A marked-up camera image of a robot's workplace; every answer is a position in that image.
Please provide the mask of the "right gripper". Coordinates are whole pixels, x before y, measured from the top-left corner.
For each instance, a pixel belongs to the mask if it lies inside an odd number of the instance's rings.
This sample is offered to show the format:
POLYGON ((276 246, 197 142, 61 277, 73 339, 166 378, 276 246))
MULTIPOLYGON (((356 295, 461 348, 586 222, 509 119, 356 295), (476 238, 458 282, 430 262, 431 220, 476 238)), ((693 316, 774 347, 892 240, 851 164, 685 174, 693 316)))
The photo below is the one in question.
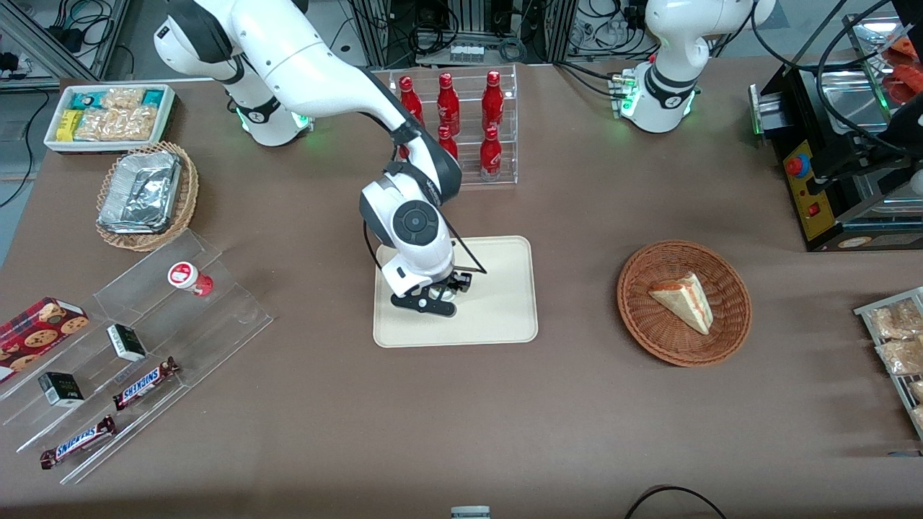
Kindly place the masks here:
MULTIPOLYGON (((449 276, 454 268, 454 251, 451 245, 401 246, 393 257, 384 262, 380 272, 392 292, 403 298, 416 289, 428 287, 426 296, 431 300, 444 300, 445 285, 434 285, 449 276)), ((472 285, 470 272, 452 272, 452 291, 466 293, 472 285)))

